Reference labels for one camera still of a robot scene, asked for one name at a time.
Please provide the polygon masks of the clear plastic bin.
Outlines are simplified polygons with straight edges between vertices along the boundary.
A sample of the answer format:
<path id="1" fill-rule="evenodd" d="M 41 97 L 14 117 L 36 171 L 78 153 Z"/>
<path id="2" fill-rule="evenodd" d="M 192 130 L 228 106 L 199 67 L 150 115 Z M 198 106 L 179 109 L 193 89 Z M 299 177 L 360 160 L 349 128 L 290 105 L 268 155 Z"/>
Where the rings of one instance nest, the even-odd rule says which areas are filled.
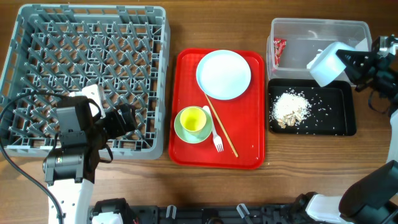
<path id="1" fill-rule="evenodd" d="M 278 67 L 274 60 L 274 38 L 287 41 Z M 334 42 L 369 51 L 373 40 L 363 21 L 275 18 L 267 40 L 268 78 L 311 80 L 307 63 L 316 56 L 318 49 L 323 50 Z"/>

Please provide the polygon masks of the black tray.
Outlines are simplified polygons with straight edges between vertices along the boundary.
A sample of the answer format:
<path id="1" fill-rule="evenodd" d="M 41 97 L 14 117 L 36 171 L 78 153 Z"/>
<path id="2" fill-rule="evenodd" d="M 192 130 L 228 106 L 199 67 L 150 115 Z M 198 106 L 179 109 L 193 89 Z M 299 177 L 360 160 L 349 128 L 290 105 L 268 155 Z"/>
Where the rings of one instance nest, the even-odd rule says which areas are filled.
<path id="1" fill-rule="evenodd" d="M 269 112 L 284 93 L 304 97 L 311 104 L 310 114 L 294 126 L 282 128 L 275 118 L 269 118 L 270 131 L 278 134 L 314 134 L 352 136 L 356 133 L 351 85 L 333 81 L 320 87 L 315 80 L 275 78 L 268 83 Z"/>

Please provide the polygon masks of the light blue bowl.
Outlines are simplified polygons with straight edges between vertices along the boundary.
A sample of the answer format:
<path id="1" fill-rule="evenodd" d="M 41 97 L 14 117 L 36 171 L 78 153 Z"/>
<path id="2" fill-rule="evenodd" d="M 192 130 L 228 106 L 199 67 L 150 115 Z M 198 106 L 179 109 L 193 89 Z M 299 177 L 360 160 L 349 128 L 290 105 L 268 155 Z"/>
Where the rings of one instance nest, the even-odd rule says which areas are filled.
<path id="1" fill-rule="evenodd" d="M 354 48 L 342 42 L 330 44 L 310 69 L 310 74 L 320 87 L 327 86 L 344 70 L 345 66 L 336 56 L 337 50 L 353 50 Z"/>

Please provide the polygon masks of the green bowl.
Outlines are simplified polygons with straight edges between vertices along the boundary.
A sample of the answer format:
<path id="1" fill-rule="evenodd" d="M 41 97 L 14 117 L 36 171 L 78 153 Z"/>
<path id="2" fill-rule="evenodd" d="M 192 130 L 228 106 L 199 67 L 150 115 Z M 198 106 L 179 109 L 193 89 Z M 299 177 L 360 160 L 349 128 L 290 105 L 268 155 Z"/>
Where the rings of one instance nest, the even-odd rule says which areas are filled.
<path id="1" fill-rule="evenodd" d="M 196 111 L 201 111 L 200 115 L 205 116 L 205 124 L 198 132 L 190 132 L 187 130 L 184 125 L 182 124 L 181 117 L 186 110 L 191 110 L 194 108 Z M 198 106 L 188 106 L 181 111 L 179 111 L 174 119 L 174 131 L 179 139 L 181 139 L 185 143 L 189 144 L 199 144 L 210 136 L 212 133 L 212 126 L 213 126 L 213 118 L 211 115 L 201 107 Z"/>

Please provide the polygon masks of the red snack wrapper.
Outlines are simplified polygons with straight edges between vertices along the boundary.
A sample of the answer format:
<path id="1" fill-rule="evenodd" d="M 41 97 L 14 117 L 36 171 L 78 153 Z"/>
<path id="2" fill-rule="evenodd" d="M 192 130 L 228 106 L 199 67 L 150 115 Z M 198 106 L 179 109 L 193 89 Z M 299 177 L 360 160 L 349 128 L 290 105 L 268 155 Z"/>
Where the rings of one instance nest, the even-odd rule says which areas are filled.
<path id="1" fill-rule="evenodd" d="M 279 66 L 280 58 L 286 47 L 287 41 L 285 39 L 274 38 L 274 60 L 276 67 Z"/>

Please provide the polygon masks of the red plastic tray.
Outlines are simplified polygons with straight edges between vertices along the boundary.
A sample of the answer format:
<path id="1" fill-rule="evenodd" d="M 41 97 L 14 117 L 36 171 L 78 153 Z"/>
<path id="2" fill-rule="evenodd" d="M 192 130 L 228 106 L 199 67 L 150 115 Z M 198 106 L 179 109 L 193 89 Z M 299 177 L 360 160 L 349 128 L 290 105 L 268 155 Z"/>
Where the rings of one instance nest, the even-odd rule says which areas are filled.
<path id="1" fill-rule="evenodd" d="M 215 114 L 217 133 L 223 141 L 223 152 L 217 152 L 212 137 L 199 144 L 189 144 L 178 138 L 174 131 L 174 119 L 188 106 L 209 106 L 196 79 L 199 61 L 210 49 L 190 48 L 181 51 L 175 66 L 174 93 L 172 98 L 169 135 L 169 156 L 179 165 L 217 167 L 229 169 L 256 169 L 264 161 L 266 153 L 265 122 L 265 63 L 253 51 L 238 51 L 251 69 L 251 82 L 247 90 L 232 100 L 216 100 L 209 96 L 239 157 L 233 153 Z"/>

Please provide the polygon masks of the rice and food scraps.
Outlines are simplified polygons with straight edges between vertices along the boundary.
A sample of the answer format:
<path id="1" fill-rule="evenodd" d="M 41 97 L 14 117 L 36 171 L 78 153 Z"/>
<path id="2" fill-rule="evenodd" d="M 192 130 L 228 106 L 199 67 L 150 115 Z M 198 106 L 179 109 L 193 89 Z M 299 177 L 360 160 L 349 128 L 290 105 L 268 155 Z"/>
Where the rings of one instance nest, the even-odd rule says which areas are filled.
<path id="1" fill-rule="evenodd" d="M 298 126 L 312 115 L 312 104 L 303 92 L 288 89 L 271 100 L 271 121 L 285 129 Z"/>

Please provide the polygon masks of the grey dishwasher rack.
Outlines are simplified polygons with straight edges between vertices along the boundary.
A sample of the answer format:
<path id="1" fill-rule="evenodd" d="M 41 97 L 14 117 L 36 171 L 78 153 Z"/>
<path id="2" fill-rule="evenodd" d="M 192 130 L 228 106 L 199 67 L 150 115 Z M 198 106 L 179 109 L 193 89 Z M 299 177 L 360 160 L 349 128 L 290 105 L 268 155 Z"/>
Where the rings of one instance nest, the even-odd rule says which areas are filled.
<path id="1" fill-rule="evenodd" d="M 1 141 L 10 156 L 45 157 L 59 130 L 61 95 L 97 85 L 111 111 L 135 107 L 138 127 L 102 157 L 157 159 L 164 148 L 170 26 L 160 6 L 26 4 L 1 74 Z"/>

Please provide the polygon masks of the white plastic fork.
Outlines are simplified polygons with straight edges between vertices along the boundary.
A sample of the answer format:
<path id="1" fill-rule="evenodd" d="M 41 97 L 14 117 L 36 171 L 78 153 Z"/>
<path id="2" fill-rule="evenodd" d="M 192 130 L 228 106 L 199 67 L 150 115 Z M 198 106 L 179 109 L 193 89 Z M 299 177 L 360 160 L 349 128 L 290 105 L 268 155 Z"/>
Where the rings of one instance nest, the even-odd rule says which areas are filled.
<path id="1" fill-rule="evenodd" d="M 212 119 L 212 115 L 211 115 L 209 106 L 204 106 L 203 109 L 210 115 L 210 118 Z M 224 151 L 223 142 L 222 142 L 221 137 L 216 132 L 214 121 L 212 121 L 211 132 L 213 135 L 213 144 L 215 145 L 217 152 L 223 152 Z"/>

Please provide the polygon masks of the white tissue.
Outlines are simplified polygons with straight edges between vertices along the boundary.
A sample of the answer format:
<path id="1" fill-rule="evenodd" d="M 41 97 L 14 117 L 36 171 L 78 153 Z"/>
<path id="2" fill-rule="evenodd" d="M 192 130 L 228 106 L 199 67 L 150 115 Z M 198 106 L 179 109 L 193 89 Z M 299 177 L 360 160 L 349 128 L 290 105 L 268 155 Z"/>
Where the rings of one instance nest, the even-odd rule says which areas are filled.
<path id="1" fill-rule="evenodd" d="M 318 49 L 318 53 L 316 54 L 316 56 L 309 63 L 307 63 L 307 69 L 311 69 L 313 67 L 313 65 L 315 64 L 315 62 L 318 60 L 318 58 L 321 56 L 322 53 L 323 50 Z"/>

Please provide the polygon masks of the wooden chopstick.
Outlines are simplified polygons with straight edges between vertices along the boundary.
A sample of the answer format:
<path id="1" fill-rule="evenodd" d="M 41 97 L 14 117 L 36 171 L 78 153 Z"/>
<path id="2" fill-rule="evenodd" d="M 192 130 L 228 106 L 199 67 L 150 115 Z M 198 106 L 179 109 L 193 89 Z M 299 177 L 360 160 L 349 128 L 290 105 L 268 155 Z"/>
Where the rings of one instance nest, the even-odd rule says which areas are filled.
<path id="1" fill-rule="evenodd" d="M 234 145 L 233 145 L 233 143 L 232 143 L 232 141 L 231 141 L 231 139 L 230 139 L 230 137 L 229 137 L 227 131 L 225 130 L 225 128 L 224 128 L 224 126 L 223 126 L 222 121 L 220 120 L 220 117 L 218 116 L 218 113 L 216 112 L 216 110 L 215 110 L 215 108 L 214 108 L 214 106 L 213 106 L 211 100 L 209 99 L 209 97 L 208 97 L 208 95 L 207 95 L 206 93 L 205 93 L 205 97 L 206 97 L 206 99 L 207 99 L 207 101 L 208 101 L 208 103 L 209 103 L 209 105 L 210 105 L 210 108 L 212 109 L 212 112 L 215 114 L 216 119 L 217 119 L 217 121 L 219 122 L 220 127 L 221 127 L 221 129 L 223 130 L 224 135 L 225 135 L 225 137 L 226 137 L 226 139 L 227 139 L 229 145 L 231 146 L 231 148 L 232 148 L 232 150 L 233 150 L 234 155 L 235 155 L 236 157 L 239 157 L 239 155 L 238 155 L 238 153 L 237 153 L 237 151 L 236 151 L 236 149 L 235 149 L 235 147 L 234 147 Z"/>

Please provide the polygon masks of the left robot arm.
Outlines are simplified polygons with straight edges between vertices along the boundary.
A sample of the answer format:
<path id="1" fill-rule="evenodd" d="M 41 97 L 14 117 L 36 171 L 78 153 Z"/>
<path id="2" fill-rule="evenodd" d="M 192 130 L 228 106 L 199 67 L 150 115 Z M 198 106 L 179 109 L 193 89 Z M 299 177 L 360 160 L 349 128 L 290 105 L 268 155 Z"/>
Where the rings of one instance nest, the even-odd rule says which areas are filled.
<path id="1" fill-rule="evenodd" d="M 50 191 L 49 223 L 86 223 L 101 149 L 108 141 L 137 129 L 135 107 L 120 104 L 104 115 L 93 115 L 94 100 L 85 96 L 66 97 L 58 102 L 59 143 L 43 162 Z"/>

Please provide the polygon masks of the light blue plate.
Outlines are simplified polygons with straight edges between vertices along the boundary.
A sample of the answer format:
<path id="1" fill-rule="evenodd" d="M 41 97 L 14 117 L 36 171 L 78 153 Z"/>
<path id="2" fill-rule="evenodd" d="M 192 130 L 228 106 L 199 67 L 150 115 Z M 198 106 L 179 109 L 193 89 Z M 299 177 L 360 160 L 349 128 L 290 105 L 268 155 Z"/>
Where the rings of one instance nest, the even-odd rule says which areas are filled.
<path id="1" fill-rule="evenodd" d="M 199 61 L 196 79 L 207 96 L 217 100 L 232 100 L 248 88 L 251 69 L 240 54 L 230 50 L 215 50 Z"/>

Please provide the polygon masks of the yellow cup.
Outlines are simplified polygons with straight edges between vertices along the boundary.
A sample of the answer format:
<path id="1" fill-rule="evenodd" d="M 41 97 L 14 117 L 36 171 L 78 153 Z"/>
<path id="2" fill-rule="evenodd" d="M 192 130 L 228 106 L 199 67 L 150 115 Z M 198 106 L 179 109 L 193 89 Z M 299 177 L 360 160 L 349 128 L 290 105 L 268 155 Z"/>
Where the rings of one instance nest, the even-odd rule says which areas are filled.
<path id="1" fill-rule="evenodd" d="M 198 134 L 202 131 L 206 121 L 205 112 L 197 106 L 184 108 L 180 115 L 180 124 L 190 134 Z"/>

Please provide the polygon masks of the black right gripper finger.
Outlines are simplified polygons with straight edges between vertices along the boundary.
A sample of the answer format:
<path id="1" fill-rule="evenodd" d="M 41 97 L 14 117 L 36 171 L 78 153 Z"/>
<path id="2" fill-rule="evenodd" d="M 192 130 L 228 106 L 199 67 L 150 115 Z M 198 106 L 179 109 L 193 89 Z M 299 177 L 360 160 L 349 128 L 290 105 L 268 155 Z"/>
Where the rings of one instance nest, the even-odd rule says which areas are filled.
<path id="1" fill-rule="evenodd" d="M 337 50 L 336 56 L 345 66 L 345 70 L 369 70 L 372 66 L 373 54 L 371 52 Z"/>
<path id="2" fill-rule="evenodd" d="M 361 92 L 373 83 L 373 77 L 367 73 L 359 72 L 357 70 L 351 70 L 346 68 L 345 73 L 349 78 L 350 82 L 356 85 L 355 90 Z"/>

